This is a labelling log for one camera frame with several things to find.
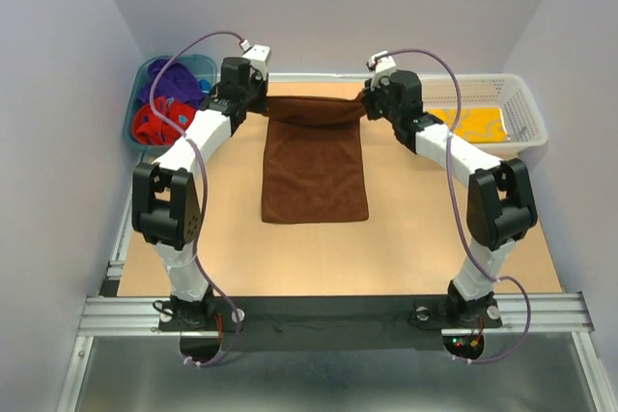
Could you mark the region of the yellow grey duck towel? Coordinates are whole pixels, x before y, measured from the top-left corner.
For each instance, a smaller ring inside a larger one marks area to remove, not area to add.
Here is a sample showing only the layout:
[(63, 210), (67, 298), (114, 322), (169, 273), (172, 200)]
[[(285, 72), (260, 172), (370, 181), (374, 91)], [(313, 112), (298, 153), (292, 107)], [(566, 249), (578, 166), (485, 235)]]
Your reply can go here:
[(464, 107), (455, 133), (472, 144), (497, 144), (510, 141), (498, 107)]

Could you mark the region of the brown towel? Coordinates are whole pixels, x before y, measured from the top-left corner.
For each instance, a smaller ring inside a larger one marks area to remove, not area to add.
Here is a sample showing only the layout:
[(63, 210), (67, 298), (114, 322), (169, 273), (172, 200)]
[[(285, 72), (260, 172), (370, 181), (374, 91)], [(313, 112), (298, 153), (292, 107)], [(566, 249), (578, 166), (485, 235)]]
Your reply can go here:
[(261, 213), (272, 224), (369, 218), (361, 97), (270, 96)]

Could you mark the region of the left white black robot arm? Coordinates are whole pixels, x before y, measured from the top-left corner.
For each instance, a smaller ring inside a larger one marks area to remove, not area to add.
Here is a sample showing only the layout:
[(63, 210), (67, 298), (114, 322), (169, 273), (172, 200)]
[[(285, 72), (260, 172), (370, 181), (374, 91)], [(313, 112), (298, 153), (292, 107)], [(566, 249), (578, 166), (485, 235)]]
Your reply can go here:
[(153, 245), (170, 281), (170, 297), (155, 303), (163, 323), (195, 329), (214, 320), (213, 285), (197, 256), (206, 201), (198, 180), (206, 180), (206, 163), (230, 139), (250, 112), (266, 107), (270, 51), (255, 46), (240, 57), (223, 60), (220, 80), (206, 94), (190, 123), (172, 118), (163, 124), (177, 140), (153, 162), (133, 171), (133, 229)]

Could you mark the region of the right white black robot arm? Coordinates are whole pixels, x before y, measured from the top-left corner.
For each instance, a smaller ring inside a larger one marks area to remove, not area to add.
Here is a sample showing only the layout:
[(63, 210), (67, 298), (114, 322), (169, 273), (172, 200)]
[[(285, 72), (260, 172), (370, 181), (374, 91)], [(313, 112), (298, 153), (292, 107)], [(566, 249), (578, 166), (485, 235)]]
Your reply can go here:
[(389, 121), (398, 142), (444, 168), (449, 184), (466, 188), (466, 215), (456, 218), (465, 259), (444, 302), (447, 319), (466, 325), (485, 314), (504, 262), (537, 224), (527, 167), (518, 158), (503, 160), (478, 149), (426, 112), (421, 80), (412, 71), (366, 80), (361, 101), (369, 119)]

